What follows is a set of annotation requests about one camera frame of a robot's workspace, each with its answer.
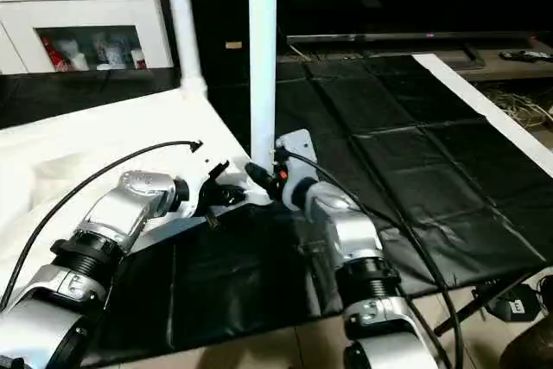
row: black mat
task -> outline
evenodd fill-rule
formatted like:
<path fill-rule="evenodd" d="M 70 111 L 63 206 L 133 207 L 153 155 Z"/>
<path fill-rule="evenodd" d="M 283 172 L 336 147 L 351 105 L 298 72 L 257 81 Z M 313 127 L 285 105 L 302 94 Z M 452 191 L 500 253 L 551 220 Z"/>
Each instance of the black mat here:
<path fill-rule="evenodd" d="M 277 72 L 277 134 L 307 128 L 321 165 L 366 204 L 407 218 L 451 288 L 551 264 L 551 178 L 414 60 L 286 64 Z M 25 78 L 6 99 L 0 123 L 162 90 L 153 87 L 155 76 L 127 82 L 119 74 L 91 84 L 62 75 L 53 75 L 54 83 Z M 209 83 L 216 85 L 214 107 L 248 148 L 248 85 Z M 199 226 L 125 260 L 86 365 L 172 353 L 340 312 L 327 247 L 301 215 L 245 207 L 221 222 L 222 230 Z M 376 223 L 406 290 L 433 292 L 404 235 Z"/>

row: white pole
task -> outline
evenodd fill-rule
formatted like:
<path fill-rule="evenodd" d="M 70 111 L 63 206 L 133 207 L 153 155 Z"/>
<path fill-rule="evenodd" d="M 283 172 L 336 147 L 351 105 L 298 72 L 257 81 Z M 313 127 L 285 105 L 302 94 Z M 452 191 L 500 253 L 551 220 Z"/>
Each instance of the white pole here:
<path fill-rule="evenodd" d="M 273 169 L 277 0 L 250 0 L 251 159 Z"/>
<path fill-rule="evenodd" d="M 190 0 L 169 0 L 175 26 L 176 46 L 181 60 L 181 88 L 185 93 L 207 95 L 201 75 L 200 57 L 194 30 L 194 16 Z"/>

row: white cabinet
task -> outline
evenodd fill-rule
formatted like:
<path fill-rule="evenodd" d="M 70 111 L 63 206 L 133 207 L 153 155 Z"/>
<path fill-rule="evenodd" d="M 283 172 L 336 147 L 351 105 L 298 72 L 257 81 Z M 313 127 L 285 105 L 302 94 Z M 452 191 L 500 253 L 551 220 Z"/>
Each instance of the white cabinet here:
<path fill-rule="evenodd" d="M 115 39 L 126 67 L 134 67 L 130 51 L 141 49 L 147 68 L 171 67 L 167 34 L 159 0 L 0 0 L 0 23 L 22 66 L 4 73 L 47 73 L 56 69 L 43 40 L 57 53 L 58 42 L 76 42 L 90 69 L 105 64 L 98 51 Z"/>
<path fill-rule="evenodd" d="M 27 68 L 23 65 L 11 40 L 6 34 L 3 25 L 0 23 L 0 73 L 26 73 Z"/>

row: white sheet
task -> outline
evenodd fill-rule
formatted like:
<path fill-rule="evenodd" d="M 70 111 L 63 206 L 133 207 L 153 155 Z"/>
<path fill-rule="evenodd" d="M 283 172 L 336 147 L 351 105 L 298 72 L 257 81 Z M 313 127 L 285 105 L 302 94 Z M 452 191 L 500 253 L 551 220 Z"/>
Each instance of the white sheet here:
<path fill-rule="evenodd" d="M 205 99 L 193 94 L 184 98 L 179 90 L 0 130 L 0 290 L 29 234 L 68 190 L 120 156 L 173 140 L 201 140 L 210 145 L 215 154 L 231 161 L 220 181 L 246 181 L 240 172 L 249 158 L 236 138 Z M 44 228 L 18 286 L 52 260 L 52 242 L 70 236 L 92 203 L 117 184 L 125 170 L 186 177 L 190 166 L 189 148 L 177 146 L 139 156 L 98 178 Z M 247 186 L 256 189 L 250 181 Z M 156 219 L 149 227 L 174 217 Z"/>

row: bottle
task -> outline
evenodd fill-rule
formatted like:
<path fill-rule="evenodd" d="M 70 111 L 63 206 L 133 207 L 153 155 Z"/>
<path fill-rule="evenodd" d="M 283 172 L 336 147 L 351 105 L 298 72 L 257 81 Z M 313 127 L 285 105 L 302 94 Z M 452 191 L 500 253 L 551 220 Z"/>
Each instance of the bottle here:
<path fill-rule="evenodd" d="M 61 54 L 54 49 L 52 43 L 46 36 L 42 36 L 41 41 L 42 45 L 44 45 L 44 48 L 46 49 L 46 52 L 48 53 L 48 56 L 50 57 L 52 65 L 54 65 L 56 72 L 66 73 L 67 71 L 72 70 L 71 66 L 64 61 L 63 56 L 61 56 Z"/>

